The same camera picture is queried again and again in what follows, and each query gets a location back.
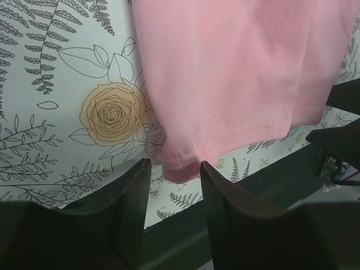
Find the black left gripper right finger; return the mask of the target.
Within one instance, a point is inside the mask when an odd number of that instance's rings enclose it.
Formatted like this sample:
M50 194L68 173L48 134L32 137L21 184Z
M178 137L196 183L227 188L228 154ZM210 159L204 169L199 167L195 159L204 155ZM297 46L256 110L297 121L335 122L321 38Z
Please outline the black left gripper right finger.
M286 209L200 168L215 269L358 269L359 203Z

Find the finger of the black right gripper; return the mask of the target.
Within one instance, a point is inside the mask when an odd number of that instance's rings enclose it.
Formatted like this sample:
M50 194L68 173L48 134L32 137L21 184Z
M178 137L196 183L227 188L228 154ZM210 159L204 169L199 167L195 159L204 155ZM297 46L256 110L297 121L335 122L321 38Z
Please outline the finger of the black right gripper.
M315 129L306 140L359 170L359 119L343 127Z
M326 105L356 115L360 114L360 79L333 85Z

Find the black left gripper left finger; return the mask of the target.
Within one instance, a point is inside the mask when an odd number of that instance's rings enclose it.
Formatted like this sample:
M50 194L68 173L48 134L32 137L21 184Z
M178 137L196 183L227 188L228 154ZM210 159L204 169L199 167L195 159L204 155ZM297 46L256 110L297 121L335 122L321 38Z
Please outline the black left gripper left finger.
M151 161L63 209L1 203L2 269L137 269Z

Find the pink t shirt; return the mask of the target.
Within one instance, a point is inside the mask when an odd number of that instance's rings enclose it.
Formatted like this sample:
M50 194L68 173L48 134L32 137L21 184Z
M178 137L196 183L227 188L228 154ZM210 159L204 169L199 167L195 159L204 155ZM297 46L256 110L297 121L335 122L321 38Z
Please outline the pink t shirt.
M321 121L358 1L133 1L163 177Z

